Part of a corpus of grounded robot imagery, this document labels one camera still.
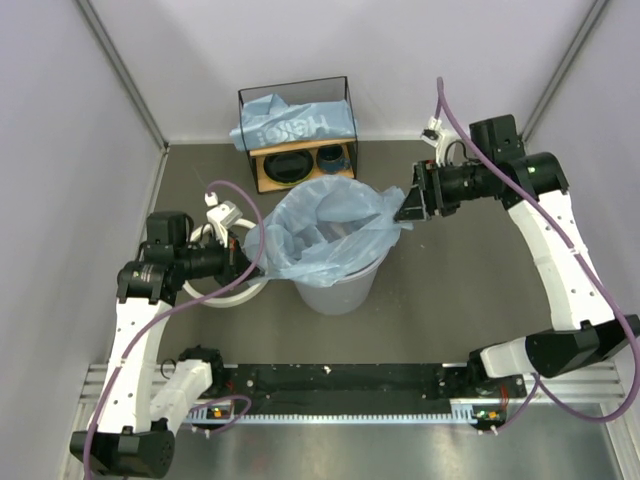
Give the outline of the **light blue trash bag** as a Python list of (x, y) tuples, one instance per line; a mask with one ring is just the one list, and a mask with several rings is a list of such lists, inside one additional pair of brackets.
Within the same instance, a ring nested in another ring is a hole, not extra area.
[(263, 220), (265, 238), (252, 228), (247, 257), (259, 259), (266, 278), (329, 287), (384, 257), (410, 223), (394, 216), (405, 199), (397, 186), (377, 190), (342, 176), (294, 187)]
[(355, 136), (356, 122), (346, 100), (288, 104), (277, 94), (247, 102), (230, 131), (239, 151)]

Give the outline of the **white grey trash bin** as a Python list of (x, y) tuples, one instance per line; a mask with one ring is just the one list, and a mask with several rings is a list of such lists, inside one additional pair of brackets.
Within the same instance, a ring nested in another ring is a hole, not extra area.
[(329, 287), (313, 287), (295, 282), (303, 302), (323, 315), (344, 315), (358, 309), (367, 299), (377, 271), (386, 259), (382, 255), (376, 261)]

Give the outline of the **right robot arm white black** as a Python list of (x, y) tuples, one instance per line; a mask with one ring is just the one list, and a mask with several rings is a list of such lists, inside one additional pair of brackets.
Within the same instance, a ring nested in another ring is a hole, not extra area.
[(448, 150), (459, 139), (441, 120), (430, 118), (421, 138), (435, 148), (436, 157), (414, 164), (412, 185), (395, 222), (446, 217), (465, 201), (500, 201), (530, 250), (550, 307), (550, 329), (472, 352), (466, 372), (469, 388), (487, 396), (504, 377), (536, 373), (554, 378), (610, 360), (623, 350), (629, 341), (620, 322), (574, 258), (589, 254), (557, 158), (548, 152), (526, 153), (511, 115), (472, 124), (474, 144), (536, 200), (531, 205), (481, 161), (452, 164)]

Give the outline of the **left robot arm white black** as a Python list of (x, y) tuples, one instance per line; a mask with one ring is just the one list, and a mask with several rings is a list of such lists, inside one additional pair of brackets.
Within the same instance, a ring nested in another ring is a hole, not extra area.
[(179, 356), (158, 392), (152, 383), (166, 324), (179, 312), (178, 293), (190, 281), (214, 278), (222, 292), (212, 300), (220, 308), (242, 304), (260, 291), (255, 285), (227, 294), (263, 274), (245, 256), (234, 231), (254, 226), (229, 202), (212, 207), (201, 226), (184, 212), (147, 217), (136, 258), (117, 276), (116, 331), (101, 394), (87, 427), (70, 440), (70, 453), (82, 463), (85, 478), (165, 477), (177, 433), (198, 398), (225, 390), (219, 351), (201, 346)]

